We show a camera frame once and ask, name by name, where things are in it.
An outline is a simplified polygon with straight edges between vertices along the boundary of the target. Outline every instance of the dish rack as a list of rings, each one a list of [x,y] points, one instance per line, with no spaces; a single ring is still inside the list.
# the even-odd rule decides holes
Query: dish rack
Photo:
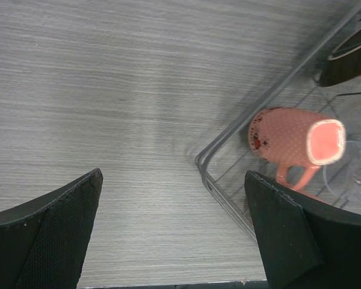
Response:
[[[338,111],[348,97],[345,94],[361,82],[361,77],[329,88],[319,87],[317,79],[324,57],[350,35],[351,31],[356,31],[360,27],[361,1],[303,57],[298,65],[274,83],[196,157],[203,185],[255,243],[256,236],[245,201],[244,176],[246,171],[255,170],[275,178],[277,166],[252,153],[247,144],[245,127],[257,112],[266,106],[294,106],[339,118]],[[300,168],[292,168],[288,181],[293,183],[301,172]],[[315,196],[321,196],[328,204],[361,214],[361,204],[337,198],[327,190],[322,172],[313,177],[305,190]]]

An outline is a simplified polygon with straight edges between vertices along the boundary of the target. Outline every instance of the wire grid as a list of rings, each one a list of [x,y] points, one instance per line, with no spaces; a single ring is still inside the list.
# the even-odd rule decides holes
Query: wire grid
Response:
[[[361,19],[361,12],[356,14]],[[289,85],[286,86],[268,106],[287,106],[304,108],[317,111],[332,117],[339,118],[338,111],[341,110],[346,98],[343,95],[352,91],[361,82],[361,77],[346,84],[335,87],[321,88],[318,86],[319,75],[306,66],[300,73],[296,73]],[[263,106],[255,107],[255,113]],[[218,203],[230,214],[244,232],[256,243],[256,236],[251,223],[251,216],[245,199],[244,176],[246,171],[255,170],[265,176],[275,178],[277,165],[268,163],[254,155],[247,144],[247,130],[234,132],[235,128],[229,127],[224,131],[221,138],[223,144],[219,146],[217,139],[213,141],[210,153],[201,154],[196,162],[202,174],[202,180],[206,188],[216,198]],[[230,133],[225,140],[225,132]],[[288,181],[295,183],[300,178],[303,168],[293,167],[288,174]],[[350,202],[332,195],[324,184],[322,171],[320,170],[305,187],[309,193],[319,196],[328,204],[343,210],[361,214],[361,204]]]

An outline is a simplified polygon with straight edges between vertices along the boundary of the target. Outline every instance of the mug handle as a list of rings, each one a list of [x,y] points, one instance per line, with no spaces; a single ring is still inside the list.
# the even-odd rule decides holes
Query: mug handle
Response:
[[[281,164],[277,170],[276,181],[279,184],[284,185],[287,188],[290,188],[291,190],[300,191],[313,178],[314,174],[319,170],[321,166],[312,165],[310,167],[305,167],[305,171],[303,172],[302,177],[295,185],[288,184],[287,181],[288,170],[290,167],[291,166]]]

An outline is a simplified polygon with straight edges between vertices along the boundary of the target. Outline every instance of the gray wooden table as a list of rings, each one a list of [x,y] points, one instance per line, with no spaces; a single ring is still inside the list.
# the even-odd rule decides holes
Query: gray wooden table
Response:
[[[0,1],[0,210],[100,167],[79,286],[263,279],[193,159],[353,4]]]

